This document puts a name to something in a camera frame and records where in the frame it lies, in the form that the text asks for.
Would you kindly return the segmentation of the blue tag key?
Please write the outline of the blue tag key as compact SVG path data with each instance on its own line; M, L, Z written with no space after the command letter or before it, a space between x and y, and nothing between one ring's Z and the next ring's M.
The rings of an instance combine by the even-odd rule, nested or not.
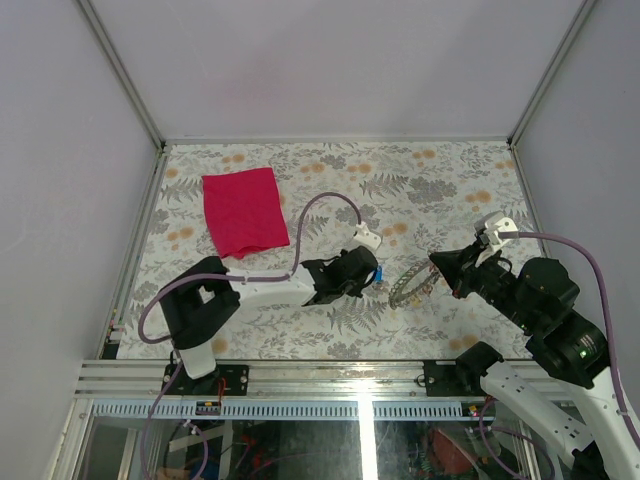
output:
M375 275L374 275L374 282L375 283L382 283L384 281L384 277L383 277L383 266L379 265L376 269Z

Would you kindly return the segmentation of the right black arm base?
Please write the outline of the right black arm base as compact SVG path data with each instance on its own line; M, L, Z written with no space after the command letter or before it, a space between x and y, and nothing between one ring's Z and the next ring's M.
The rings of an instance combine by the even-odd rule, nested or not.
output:
M477 342L455 360L424 360L422 380L428 397L479 397L484 396L480 379L488 369L504 360L503 356L485 342Z

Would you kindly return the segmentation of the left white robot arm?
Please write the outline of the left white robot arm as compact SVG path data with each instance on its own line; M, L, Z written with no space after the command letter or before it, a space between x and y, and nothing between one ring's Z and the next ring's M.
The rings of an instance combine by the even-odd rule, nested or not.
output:
M330 260L306 260L295 273L277 276L231 271L218 257L205 258L167 285L159 299L185 370L184 382L201 395L217 387L211 340L232 318L260 307L304 308L344 296L360 298L377 270L375 255L364 246L343 250Z

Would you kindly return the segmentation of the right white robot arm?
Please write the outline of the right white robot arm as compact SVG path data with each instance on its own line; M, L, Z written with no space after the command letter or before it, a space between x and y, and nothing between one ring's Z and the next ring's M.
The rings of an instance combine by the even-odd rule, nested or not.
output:
M630 429L637 416L623 411L613 382L613 355L604 333L573 308L580 292L554 259L536 257L519 274L495 254L477 261L475 246L429 256L452 294L476 294L525 335L533 360L569 394L582 426L535 393L493 347L477 342L455 360L456 382L467 394L502 402L556 448L575 479L636 479L639 447Z

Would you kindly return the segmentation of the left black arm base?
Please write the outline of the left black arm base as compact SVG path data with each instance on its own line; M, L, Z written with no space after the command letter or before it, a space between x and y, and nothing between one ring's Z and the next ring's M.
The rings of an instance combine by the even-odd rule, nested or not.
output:
M172 363L165 367L162 388L173 379L168 395L242 397L248 393L249 371L248 365L223 364L211 374L192 379L181 364Z

